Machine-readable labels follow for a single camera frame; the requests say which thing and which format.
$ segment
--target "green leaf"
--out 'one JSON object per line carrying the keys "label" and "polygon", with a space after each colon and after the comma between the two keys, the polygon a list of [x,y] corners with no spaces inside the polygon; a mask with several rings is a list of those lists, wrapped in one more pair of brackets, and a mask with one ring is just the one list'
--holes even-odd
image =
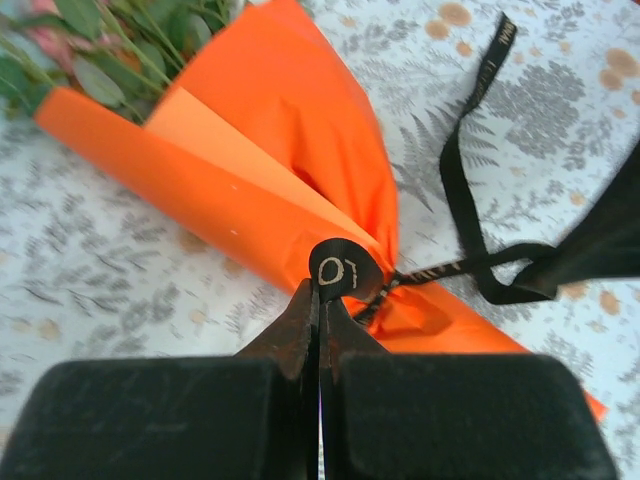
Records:
{"label": "green leaf", "polygon": [[191,15],[189,17],[189,24],[194,34],[195,48],[196,50],[200,50],[211,40],[211,30],[209,30],[207,22],[198,15]]}
{"label": "green leaf", "polygon": [[30,117],[33,117],[38,111],[38,108],[49,95],[49,92],[53,90],[53,86],[39,83],[36,85],[29,85],[25,90],[22,102],[24,104],[24,111]]}
{"label": "green leaf", "polygon": [[78,56],[74,59],[73,73],[87,95],[96,102],[117,107],[125,100],[124,93],[116,82],[83,57]]}
{"label": "green leaf", "polygon": [[183,5],[171,17],[168,25],[168,37],[174,47],[182,52],[189,36],[189,10]]}
{"label": "green leaf", "polygon": [[131,6],[131,2],[129,0],[111,0],[109,2],[109,6],[126,15],[133,14],[133,7]]}
{"label": "green leaf", "polygon": [[131,112],[131,110],[129,110],[127,107],[118,107],[113,111],[120,115],[122,118],[129,120],[130,122],[134,121],[133,112]]}
{"label": "green leaf", "polygon": [[204,18],[204,21],[207,22],[209,29],[213,33],[217,33],[225,27],[225,23],[222,21],[223,18],[229,18],[229,12],[223,12],[220,9],[220,5],[217,1],[210,1],[204,4],[205,11],[198,12]]}
{"label": "green leaf", "polygon": [[82,35],[78,30],[73,28],[67,22],[53,13],[44,13],[42,15],[32,15],[11,22],[13,30],[26,30],[29,28],[47,27],[54,30],[60,30],[70,35]]}
{"label": "green leaf", "polygon": [[104,52],[93,53],[88,58],[125,92],[135,94],[140,90],[142,82],[122,61]]}
{"label": "green leaf", "polygon": [[19,98],[29,85],[29,80],[17,60],[0,57],[0,95],[11,100]]}
{"label": "green leaf", "polygon": [[53,0],[62,18],[84,37],[100,36],[100,9],[96,0]]}
{"label": "green leaf", "polygon": [[4,107],[4,115],[7,120],[14,120],[22,113],[22,102],[17,98],[12,98]]}
{"label": "green leaf", "polygon": [[[184,3],[184,0],[154,0],[153,3],[142,5],[140,8],[146,10],[149,17],[153,19],[156,24],[160,25],[169,19],[169,17],[175,12],[175,10]],[[154,31],[151,21],[147,18],[142,11],[138,11],[133,14],[136,22],[142,27]]]}
{"label": "green leaf", "polygon": [[[145,55],[145,57],[153,62],[158,70],[162,73],[167,72],[167,68],[164,64],[164,58],[162,58],[162,53],[160,53],[160,50],[158,50],[155,45],[152,45],[149,42],[136,42],[136,46]],[[158,72],[149,68],[144,63],[142,64],[142,71],[152,82],[162,83],[163,78],[158,75]]]}
{"label": "green leaf", "polygon": [[137,99],[132,102],[132,105],[143,118],[149,118],[155,109],[155,103],[148,100]]}

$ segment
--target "bouquet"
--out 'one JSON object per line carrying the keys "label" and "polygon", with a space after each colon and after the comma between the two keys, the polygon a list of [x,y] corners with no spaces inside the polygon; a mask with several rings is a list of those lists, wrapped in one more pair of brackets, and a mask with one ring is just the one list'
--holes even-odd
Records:
{"label": "bouquet", "polygon": [[[467,253],[479,256],[468,260],[398,273],[397,191],[376,117],[296,0],[248,6],[232,23],[226,0],[32,5],[44,7],[4,23],[38,42],[57,68],[38,67],[0,36],[0,94],[9,113],[32,115],[281,289],[293,293],[311,265],[325,298],[358,291],[352,296],[359,299],[345,298],[349,311],[393,352],[525,352],[433,280],[486,274],[527,255],[547,258],[551,247],[520,245],[496,255],[476,248]],[[462,116],[482,100],[515,33],[503,16]],[[456,170],[459,130],[460,123],[443,151],[453,173],[442,173],[454,217],[468,219],[457,214],[470,208],[470,193],[455,210],[450,195],[452,185],[468,189]],[[523,288],[542,290],[531,298],[550,298],[552,288],[534,273]],[[601,404],[590,404],[603,414]]]}
{"label": "bouquet", "polygon": [[[68,85],[142,124],[173,79],[229,23],[230,0],[30,0],[3,18],[0,95],[10,117],[34,115]],[[55,62],[45,69],[7,33],[33,40]]]}

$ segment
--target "orange wrapping paper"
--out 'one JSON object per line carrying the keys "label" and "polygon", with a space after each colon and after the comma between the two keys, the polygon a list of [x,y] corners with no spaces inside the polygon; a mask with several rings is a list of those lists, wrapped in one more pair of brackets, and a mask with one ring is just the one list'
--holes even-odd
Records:
{"label": "orange wrapping paper", "polygon": [[[49,95],[36,122],[289,293],[327,238],[359,243],[393,272],[397,192],[376,117],[295,0],[248,7],[144,128],[66,88]],[[526,351],[437,284],[394,290],[370,332],[393,352]],[[589,403],[600,418],[605,408]]]}

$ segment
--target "tablecloth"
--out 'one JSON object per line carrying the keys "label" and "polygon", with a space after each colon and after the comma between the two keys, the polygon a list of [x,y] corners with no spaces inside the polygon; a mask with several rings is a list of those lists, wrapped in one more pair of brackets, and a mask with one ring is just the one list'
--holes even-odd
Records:
{"label": "tablecloth", "polygon": [[[630,0],[305,3],[379,118],[400,191],[400,269],[462,254],[437,159],[501,11],[517,40],[461,138],[491,248],[557,242],[637,141],[640,7]],[[602,430],[624,478],[640,478],[639,282],[506,307],[469,278],[444,285],[568,365],[610,407]],[[0,125],[0,450],[53,364],[233,354],[287,301],[32,123]]]}

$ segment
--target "fabric surface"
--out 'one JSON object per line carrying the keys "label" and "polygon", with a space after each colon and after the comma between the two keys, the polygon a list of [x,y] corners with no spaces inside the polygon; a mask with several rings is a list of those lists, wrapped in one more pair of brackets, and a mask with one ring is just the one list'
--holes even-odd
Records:
{"label": "fabric surface", "polygon": [[[461,255],[437,158],[501,11],[518,37],[461,132],[490,248],[558,241],[640,133],[640,7],[630,0],[306,3],[377,112],[400,189],[403,271]],[[443,284],[567,364],[610,408],[602,428],[624,478],[640,477],[640,282],[572,285],[556,302],[506,307],[468,278]],[[33,124],[1,124],[0,449],[53,364],[232,354],[287,301]]]}

